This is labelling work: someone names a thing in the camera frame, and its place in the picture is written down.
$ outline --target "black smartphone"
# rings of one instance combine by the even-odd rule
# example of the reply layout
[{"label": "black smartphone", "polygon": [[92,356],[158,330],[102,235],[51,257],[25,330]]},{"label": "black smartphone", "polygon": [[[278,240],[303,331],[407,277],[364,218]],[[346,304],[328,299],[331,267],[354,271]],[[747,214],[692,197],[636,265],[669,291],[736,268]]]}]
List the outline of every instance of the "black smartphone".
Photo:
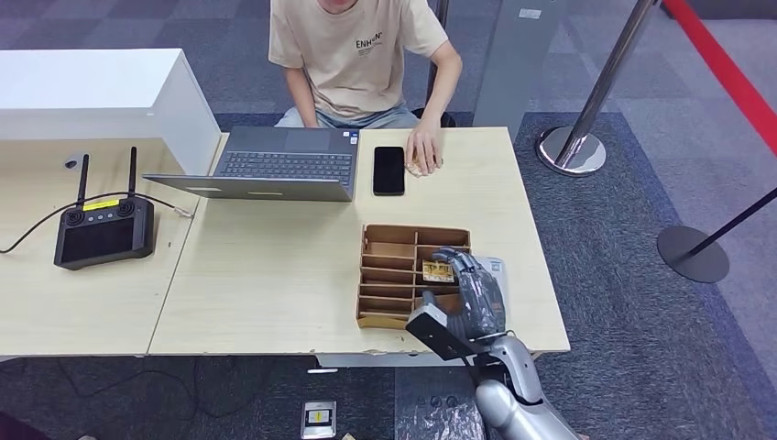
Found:
[{"label": "black smartphone", "polygon": [[375,148],[372,193],[375,195],[403,195],[405,193],[404,148]]}]

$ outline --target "controller screen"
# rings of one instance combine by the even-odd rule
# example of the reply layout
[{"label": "controller screen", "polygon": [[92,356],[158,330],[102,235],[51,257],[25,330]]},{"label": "controller screen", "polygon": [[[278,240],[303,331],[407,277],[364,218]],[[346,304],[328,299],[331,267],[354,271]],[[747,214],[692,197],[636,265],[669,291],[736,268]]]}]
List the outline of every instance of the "controller screen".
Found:
[{"label": "controller screen", "polygon": [[91,259],[132,250],[134,218],[74,227],[65,231],[62,262]]}]

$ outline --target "light wood desk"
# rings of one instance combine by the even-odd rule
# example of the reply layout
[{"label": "light wood desk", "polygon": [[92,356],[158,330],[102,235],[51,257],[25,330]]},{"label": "light wood desk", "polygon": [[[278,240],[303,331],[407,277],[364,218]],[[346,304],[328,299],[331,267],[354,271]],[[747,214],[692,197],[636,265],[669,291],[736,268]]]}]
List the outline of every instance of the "light wood desk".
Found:
[{"label": "light wood desk", "polygon": [[[40,218],[74,202],[80,172],[63,166],[89,153],[87,196],[126,191],[129,149],[138,174],[181,168],[160,140],[0,142],[0,248]],[[137,191],[193,211],[198,198],[142,179]],[[156,250],[138,260],[77,271],[53,265],[59,215],[0,255],[0,355],[144,354],[191,219],[155,204]]]},{"label": "light wood desk", "polygon": [[373,149],[407,130],[362,131],[353,203],[202,200],[152,354],[426,352],[409,334],[356,325],[365,224],[469,229],[476,255],[505,260],[508,328],[533,351],[569,342],[506,128],[443,134],[444,166],[372,194]]}]

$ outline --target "metal stanchion post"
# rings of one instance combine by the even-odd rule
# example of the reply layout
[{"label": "metal stanchion post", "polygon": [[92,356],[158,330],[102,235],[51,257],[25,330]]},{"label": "metal stanchion post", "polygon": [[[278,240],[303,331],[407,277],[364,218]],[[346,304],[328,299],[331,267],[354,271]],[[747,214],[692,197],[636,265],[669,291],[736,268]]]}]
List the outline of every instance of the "metal stanchion post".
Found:
[{"label": "metal stanchion post", "polygon": [[599,170],[605,164],[605,146],[601,140],[590,134],[591,126],[607,100],[620,68],[640,38],[652,8],[658,3],[659,0],[639,0],[634,6],[575,126],[552,128],[540,136],[537,155],[551,170],[568,176],[582,177]]}]

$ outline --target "printed text on t-shirt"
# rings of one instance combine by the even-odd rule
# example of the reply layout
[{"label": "printed text on t-shirt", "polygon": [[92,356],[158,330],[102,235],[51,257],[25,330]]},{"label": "printed text on t-shirt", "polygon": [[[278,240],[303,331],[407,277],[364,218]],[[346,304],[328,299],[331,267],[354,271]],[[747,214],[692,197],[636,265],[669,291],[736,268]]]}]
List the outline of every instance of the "printed text on t-shirt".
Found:
[{"label": "printed text on t-shirt", "polygon": [[383,38],[383,32],[376,32],[375,36],[367,39],[358,39],[356,41],[356,50],[359,52],[360,57],[369,55],[376,46],[383,44],[381,39]]}]

